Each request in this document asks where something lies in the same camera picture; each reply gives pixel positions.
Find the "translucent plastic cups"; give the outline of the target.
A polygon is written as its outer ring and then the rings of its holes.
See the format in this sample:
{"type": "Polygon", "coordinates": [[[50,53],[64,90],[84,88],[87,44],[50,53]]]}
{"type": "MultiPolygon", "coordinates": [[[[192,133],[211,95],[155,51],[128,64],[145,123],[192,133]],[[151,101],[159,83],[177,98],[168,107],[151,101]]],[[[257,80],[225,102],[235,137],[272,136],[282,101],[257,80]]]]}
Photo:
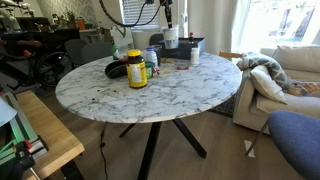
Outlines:
{"type": "Polygon", "coordinates": [[[173,25],[171,28],[164,26],[162,28],[164,43],[166,49],[176,49],[179,45],[179,26],[173,25]]]}

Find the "small red cap bottle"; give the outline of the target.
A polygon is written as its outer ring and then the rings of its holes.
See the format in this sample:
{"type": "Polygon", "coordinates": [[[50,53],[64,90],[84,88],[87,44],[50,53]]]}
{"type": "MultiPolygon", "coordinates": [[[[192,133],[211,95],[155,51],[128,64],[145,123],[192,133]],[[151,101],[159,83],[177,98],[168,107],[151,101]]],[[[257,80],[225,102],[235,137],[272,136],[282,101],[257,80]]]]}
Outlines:
{"type": "Polygon", "coordinates": [[[189,32],[189,43],[193,44],[194,42],[193,32],[189,32]]]}

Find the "green lid small jar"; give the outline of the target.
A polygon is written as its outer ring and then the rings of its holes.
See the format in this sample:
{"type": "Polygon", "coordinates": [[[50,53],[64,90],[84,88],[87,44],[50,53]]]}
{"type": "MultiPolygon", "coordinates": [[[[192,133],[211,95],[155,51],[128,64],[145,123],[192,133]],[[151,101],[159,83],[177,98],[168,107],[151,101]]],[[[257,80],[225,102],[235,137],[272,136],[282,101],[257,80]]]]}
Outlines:
{"type": "Polygon", "coordinates": [[[150,79],[153,77],[153,68],[155,66],[155,64],[153,62],[145,62],[146,64],[146,77],[147,79],[150,79]]]}

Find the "bicycle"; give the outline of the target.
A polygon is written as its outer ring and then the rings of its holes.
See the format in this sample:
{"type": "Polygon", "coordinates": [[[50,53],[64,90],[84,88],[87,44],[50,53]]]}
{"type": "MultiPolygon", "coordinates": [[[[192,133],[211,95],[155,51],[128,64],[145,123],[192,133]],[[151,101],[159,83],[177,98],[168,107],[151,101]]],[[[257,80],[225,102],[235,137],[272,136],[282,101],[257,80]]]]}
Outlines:
{"type": "Polygon", "coordinates": [[[72,69],[64,44],[70,37],[61,33],[16,32],[1,36],[0,72],[18,82],[18,87],[35,84],[55,87],[72,69]]]}

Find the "navy blue box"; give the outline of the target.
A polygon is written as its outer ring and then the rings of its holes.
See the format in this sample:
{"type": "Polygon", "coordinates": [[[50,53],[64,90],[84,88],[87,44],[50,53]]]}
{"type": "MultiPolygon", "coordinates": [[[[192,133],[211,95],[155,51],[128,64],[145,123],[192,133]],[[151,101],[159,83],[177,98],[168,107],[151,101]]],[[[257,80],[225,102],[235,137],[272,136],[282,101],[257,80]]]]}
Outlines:
{"type": "Polygon", "coordinates": [[[191,49],[198,48],[199,55],[202,55],[205,51],[206,40],[204,38],[194,38],[190,43],[188,38],[180,38],[179,45],[176,49],[166,49],[165,42],[163,40],[158,42],[158,45],[162,46],[162,56],[164,58],[175,58],[189,60],[191,58],[191,49]]]}

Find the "white pill bottle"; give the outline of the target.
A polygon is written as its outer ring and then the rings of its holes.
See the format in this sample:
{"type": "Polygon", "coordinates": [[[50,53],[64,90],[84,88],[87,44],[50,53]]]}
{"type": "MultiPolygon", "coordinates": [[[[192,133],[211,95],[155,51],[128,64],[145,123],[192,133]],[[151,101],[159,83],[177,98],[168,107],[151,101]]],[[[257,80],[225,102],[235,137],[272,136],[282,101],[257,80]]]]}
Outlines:
{"type": "Polygon", "coordinates": [[[197,65],[199,63],[199,49],[198,48],[191,49],[190,62],[192,65],[197,65]]]}

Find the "dark grey chair behind table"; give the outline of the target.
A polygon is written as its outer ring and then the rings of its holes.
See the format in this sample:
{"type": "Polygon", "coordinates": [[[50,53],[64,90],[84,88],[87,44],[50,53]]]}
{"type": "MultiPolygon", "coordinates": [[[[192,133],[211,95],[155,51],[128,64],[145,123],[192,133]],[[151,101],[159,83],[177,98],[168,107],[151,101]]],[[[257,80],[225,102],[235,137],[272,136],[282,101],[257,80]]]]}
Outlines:
{"type": "Polygon", "coordinates": [[[82,39],[71,39],[64,46],[74,67],[112,55],[109,42],[87,43],[82,39]]]}

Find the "wooden bench table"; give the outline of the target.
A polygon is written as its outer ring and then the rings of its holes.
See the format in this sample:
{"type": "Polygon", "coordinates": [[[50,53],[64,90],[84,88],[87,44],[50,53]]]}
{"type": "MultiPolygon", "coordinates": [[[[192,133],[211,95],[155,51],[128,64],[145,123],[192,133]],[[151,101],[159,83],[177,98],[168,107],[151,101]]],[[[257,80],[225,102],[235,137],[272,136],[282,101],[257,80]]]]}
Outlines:
{"type": "Polygon", "coordinates": [[[32,91],[19,93],[16,98],[35,133],[49,149],[35,160],[33,168],[39,178],[48,179],[60,170],[64,180],[84,180],[74,161],[84,151],[78,138],[32,91]]]}

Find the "yellow lid supplement jar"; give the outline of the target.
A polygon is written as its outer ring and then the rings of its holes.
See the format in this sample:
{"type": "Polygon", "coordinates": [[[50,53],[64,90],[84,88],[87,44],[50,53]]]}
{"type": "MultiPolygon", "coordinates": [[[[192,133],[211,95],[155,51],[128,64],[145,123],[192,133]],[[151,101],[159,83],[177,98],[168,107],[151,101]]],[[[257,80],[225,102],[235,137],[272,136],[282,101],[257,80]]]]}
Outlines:
{"type": "Polygon", "coordinates": [[[146,64],[141,51],[132,49],[127,51],[127,76],[132,88],[142,88],[147,85],[146,64]]]}

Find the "black glasses case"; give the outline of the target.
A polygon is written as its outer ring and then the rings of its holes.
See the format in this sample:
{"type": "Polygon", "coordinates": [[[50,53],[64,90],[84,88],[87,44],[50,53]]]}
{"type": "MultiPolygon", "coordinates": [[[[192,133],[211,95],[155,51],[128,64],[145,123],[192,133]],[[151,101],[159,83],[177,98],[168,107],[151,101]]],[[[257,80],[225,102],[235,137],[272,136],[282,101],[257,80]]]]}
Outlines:
{"type": "Polygon", "coordinates": [[[126,63],[124,61],[114,61],[108,64],[105,68],[105,74],[108,78],[115,79],[126,76],[126,63]]]}

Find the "cream sofa pillow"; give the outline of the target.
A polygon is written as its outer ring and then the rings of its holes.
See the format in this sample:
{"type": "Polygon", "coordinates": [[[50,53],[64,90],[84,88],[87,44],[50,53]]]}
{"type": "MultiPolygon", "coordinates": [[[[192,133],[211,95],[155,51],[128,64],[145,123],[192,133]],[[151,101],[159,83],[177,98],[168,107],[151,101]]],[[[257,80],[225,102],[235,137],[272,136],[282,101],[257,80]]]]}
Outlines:
{"type": "Polygon", "coordinates": [[[256,90],[268,99],[286,104],[282,88],[271,78],[268,69],[258,65],[250,71],[250,79],[256,90]]]}

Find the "beige sofa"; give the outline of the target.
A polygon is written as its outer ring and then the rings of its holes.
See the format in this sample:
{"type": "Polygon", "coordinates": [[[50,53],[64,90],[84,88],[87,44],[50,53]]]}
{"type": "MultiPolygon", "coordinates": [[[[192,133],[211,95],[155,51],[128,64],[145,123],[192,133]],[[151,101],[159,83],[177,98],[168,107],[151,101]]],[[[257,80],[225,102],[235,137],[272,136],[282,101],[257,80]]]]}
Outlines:
{"type": "Polygon", "coordinates": [[[260,130],[270,113],[289,110],[320,117],[320,47],[279,46],[270,53],[246,52],[237,63],[242,71],[233,122],[260,130]],[[260,94],[250,79],[250,71],[265,66],[271,78],[282,88],[286,104],[260,94]]]}

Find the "white curtain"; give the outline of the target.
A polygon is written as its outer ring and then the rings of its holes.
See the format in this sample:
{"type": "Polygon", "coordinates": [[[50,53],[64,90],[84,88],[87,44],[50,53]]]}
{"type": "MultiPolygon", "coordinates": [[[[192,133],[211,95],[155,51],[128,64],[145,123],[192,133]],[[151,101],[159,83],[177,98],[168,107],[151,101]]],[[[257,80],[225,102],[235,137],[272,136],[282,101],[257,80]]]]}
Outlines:
{"type": "Polygon", "coordinates": [[[242,52],[251,0],[188,0],[189,30],[204,37],[205,50],[218,54],[242,52]]]}

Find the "white bottle blue cap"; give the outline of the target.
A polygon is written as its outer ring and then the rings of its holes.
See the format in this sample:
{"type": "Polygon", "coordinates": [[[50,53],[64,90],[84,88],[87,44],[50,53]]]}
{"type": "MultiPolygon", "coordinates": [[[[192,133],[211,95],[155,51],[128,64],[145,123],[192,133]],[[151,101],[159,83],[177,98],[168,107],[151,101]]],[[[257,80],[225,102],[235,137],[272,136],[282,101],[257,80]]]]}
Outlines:
{"type": "Polygon", "coordinates": [[[157,54],[154,51],[154,48],[151,47],[151,46],[146,48],[146,61],[147,62],[152,62],[155,67],[158,67],[157,54]]]}

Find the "black table base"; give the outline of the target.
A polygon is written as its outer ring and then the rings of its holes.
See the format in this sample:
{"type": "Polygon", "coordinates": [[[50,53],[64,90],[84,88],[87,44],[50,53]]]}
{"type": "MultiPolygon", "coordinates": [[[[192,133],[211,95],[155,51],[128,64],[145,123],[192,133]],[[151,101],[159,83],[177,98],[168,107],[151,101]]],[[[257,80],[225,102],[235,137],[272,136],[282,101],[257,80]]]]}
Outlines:
{"type": "Polygon", "coordinates": [[[195,118],[130,125],[120,135],[124,169],[116,180],[206,180],[210,125],[195,118]]]}

